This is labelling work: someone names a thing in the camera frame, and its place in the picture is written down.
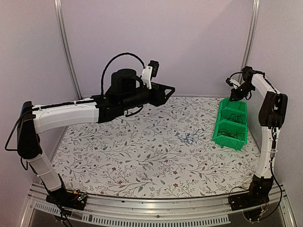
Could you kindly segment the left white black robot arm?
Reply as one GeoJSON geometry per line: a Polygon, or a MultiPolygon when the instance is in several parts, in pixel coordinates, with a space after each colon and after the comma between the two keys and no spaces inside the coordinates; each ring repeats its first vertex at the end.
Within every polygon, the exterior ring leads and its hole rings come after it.
{"type": "Polygon", "coordinates": [[[17,148],[5,147],[5,150],[17,152],[20,160],[26,161],[24,169],[31,168],[44,184],[48,195],[60,205],[67,205],[70,201],[83,203],[82,192],[66,190],[61,177],[42,152],[39,135],[63,126],[110,122],[123,115],[129,117],[128,110],[142,110],[145,104],[155,107],[165,104],[175,88],[152,82],[158,69],[158,61],[143,65],[141,75],[133,69],[120,69],[112,73],[107,91],[102,87],[99,95],[78,101],[51,105],[24,102],[12,129],[17,133],[17,148]]]}

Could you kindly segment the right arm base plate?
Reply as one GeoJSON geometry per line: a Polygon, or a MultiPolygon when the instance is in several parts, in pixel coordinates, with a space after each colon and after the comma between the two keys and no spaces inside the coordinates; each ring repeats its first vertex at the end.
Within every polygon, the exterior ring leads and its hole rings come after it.
{"type": "Polygon", "coordinates": [[[269,199],[254,199],[251,201],[249,196],[249,190],[241,186],[235,186],[231,188],[231,190],[228,193],[228,203],[230,204],[230,207],[233,211],[250,208],[250,210],[244,211],[242,213],[244,218],[250,223],[260,222],[262,220],[269,218],[279,208],[283,197],[283,190],[281,185],[279,184],[278,184],[278,188],[280,192],[278,204],[266,216],[264,215],[269,208],[269,199]],[[232,195],[232,191],[234,189],[242,189],[244,193],[232,195]]]}

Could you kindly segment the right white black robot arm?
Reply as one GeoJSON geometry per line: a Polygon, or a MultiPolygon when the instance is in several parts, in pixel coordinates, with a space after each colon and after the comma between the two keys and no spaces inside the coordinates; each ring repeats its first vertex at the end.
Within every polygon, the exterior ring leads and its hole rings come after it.
{"type": "Polygon", "coordinates": [[[245,195],[246,204],[255,206],[268,196],[273,183],[276,182],[273,174],[274,162],[280,130],[285,121],[288,97],[274,88],[262,71],[245,66],[237,74],[242,75],[241,84],[232,77],[226,79],[226,83],[232,87],[229,98],[231,102],[240,101],[255,90],[263,97],[258,114],[262,130],[260,163],[250,183],[249,192],[245,195]]]}

